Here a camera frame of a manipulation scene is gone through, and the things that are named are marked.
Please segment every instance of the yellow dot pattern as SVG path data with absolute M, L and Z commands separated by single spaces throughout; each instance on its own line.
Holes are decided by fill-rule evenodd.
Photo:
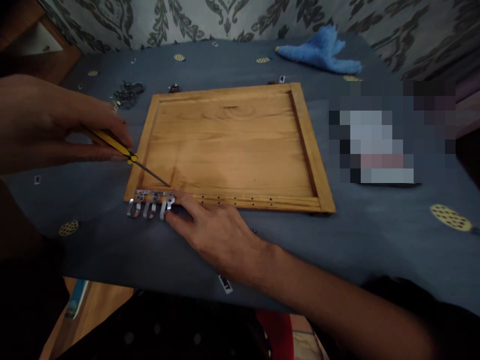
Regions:
M 345 81 L 362 81 L 362 79 L 359 79 L 356 76 L 353 75 L 343 75 L 343 80 Z
M 455 230 L 470 231 L 472 229 L 472 223 L 467 218 L 445 205 L 432 205 L 430 211 L 438 220 Z
M 61 226 L 61 228 L 58 230 L 58 235 L 62 237 L 72 235 L 74 232 L 77 231 L 78 228 L 79 222 L 77 220 L 69 221 Z
M 182 54 L 176 54 L 175 56 L 173 56 L 173 58 L 177 61 L 184 61 L 185 60 L 185 56 L 183 56 Z
M 265 64 L 265 63 L 268 63 L 269 61 L 270 61 L 269 57 L 261 57 L 256 60 L 256 62 L 259 64 Z

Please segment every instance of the forearm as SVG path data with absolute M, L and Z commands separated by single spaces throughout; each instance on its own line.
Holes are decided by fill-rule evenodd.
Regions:
M 305 315 L 360 359 L 432 359 L 426 327 L 408 311 L 267 247 L 255 287 Z

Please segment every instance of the blue tablecloth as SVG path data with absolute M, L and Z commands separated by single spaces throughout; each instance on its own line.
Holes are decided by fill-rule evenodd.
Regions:
M 363 84 L 381 80 L 402 85 L 358 36 L 347 34 L 343 58 L 361 60 Z M 455 156 L 432 166 L 421 186 L 375 187 L 341 181 L 338 154 L 329 146 L 329 107 L 339 107 L 346 82 L 276 56 L 278 45 L 305 39 L 238 43 L 209 41 L 166 45 L 143 51 L 84 56 L 63 86 L 107 101 L 122 80 L 142 82 L 146 91 L 135 107 L 120 110 L 138 144 L 153 94 L 177 83 L 182 91 L 300 82 L 337 213 L 328 218 L 303 213 L 241 211 L 258 235 L 351 282 L 374 275 L 408 278 L 442 301 L 480 315 L 480 238 L 447 227 L 429 210 L 445 204 L 480 224 L 480 194 Z M 186 60 L 175 61 L 182 54 Z M 256 59 L 271 57 L 268 63 Z M 88 76 L 98 70 L 98 76 Z M 158 219 L 126 217 L 123 195 L 131 167 L 126 163 L 75 163 L 6 176 L 31 221 L 46 236 L 78 220 L 79 229 L 63 238 L 66 276 L 274 310 L 286 308 L 233 283 L 226 294 L 216 272 L 170 227 Z M 34 176 L 41 184 L 34 185 Z

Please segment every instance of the patterned wallpaper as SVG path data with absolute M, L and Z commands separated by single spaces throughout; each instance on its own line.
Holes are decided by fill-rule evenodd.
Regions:
M 212 39 L 360 34 L 401 79 L 422 80 L 477 49 L 478 0 L 38 0 L 84 53 Z

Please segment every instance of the wooden tray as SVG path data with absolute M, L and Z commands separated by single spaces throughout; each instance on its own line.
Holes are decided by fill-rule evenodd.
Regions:
M 299 83 L 156 94 L 137 155 L 203 204 L 336 211 Z M 136 189 L 171 188 L 133 166 Z

